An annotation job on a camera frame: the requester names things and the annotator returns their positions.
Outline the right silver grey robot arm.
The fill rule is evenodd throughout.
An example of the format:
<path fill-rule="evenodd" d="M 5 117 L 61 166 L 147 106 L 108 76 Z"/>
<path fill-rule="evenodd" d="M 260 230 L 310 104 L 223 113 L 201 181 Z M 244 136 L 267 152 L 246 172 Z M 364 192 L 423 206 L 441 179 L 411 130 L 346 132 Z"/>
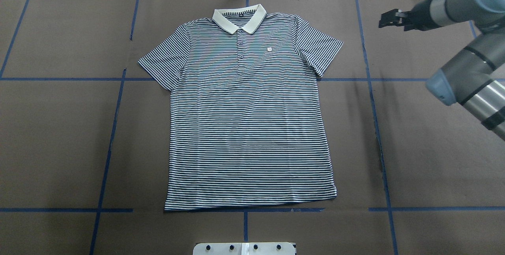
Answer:
<path fill-rule="evenodd" d="M 492 74 L 504 66 L 504 0 L 424 0 L 411 10 L 381 14 L 378 27 L 436 30 L 469 24 L 473 39 L 427 79 L 427 90 L 446 106 L 459 104 L 501 139 L 505 136 L 504 86 Z"/>

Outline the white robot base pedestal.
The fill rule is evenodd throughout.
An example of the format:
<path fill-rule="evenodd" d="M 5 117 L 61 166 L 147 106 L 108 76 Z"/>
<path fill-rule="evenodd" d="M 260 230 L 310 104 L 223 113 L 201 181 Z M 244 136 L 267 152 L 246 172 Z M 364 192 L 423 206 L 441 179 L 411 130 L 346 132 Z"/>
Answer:
<path fill-rule="evenodd" d="M 296 244 L 281 242 L 200 243 L 193 255 L 296 255 Z"/>

